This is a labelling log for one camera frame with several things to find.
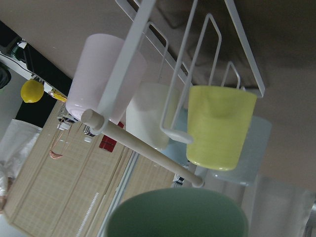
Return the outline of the mint green plastic cup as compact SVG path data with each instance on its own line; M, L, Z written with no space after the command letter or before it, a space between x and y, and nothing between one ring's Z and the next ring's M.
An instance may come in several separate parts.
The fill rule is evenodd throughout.
M246 237L248 220L229 197L207 189L168 188L120 204L107 237Z

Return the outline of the cream white plastic cup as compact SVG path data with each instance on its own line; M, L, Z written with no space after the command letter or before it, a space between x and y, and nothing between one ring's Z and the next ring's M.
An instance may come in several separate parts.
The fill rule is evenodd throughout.
M126 109L126 131L160 151L169 142L160 129L168 91L167 85L142 82Z

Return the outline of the light blue plastic cup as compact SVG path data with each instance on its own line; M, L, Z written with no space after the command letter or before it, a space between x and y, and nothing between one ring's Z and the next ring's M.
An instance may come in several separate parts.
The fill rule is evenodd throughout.
M188 110L181 109L178 116L175 129L187 132L187 117ZM162 154L180 164L181 166L188 166L188 159L186 156L187 145L185 143L177 142L172 139L169 140L169 143L163 151Z

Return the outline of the yellow plastic cup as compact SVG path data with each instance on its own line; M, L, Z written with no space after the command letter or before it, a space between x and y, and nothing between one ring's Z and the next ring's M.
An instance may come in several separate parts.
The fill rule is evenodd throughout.
M214 170L236 168L257 96L241 89L193 86L189 93L187 159Z

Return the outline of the pink plastic cup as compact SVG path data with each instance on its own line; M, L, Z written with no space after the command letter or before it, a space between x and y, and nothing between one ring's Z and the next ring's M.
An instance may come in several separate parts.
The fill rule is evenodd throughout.
M93 34L86 39L66 102L67 111L76 119L80 120L87 109L97 110L123 44L123 39L108 34ZM145 58L136 51L110 116L111 122L118 124L122 119L146 66Z

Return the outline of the grey plastic cup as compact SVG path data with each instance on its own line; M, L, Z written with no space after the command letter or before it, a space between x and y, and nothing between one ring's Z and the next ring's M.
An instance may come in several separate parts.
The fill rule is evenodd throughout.
M272 124L261 117L253 116L239 161L233 170L212 170L214 178L243 186L252 185L265 155Z

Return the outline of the yellow lemon toy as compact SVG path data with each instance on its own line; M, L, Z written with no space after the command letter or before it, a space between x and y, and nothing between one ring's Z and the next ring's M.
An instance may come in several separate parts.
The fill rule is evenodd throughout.
M26 81L20 91L22 100L25 103L36 103L44 94L44 85L34 79Z

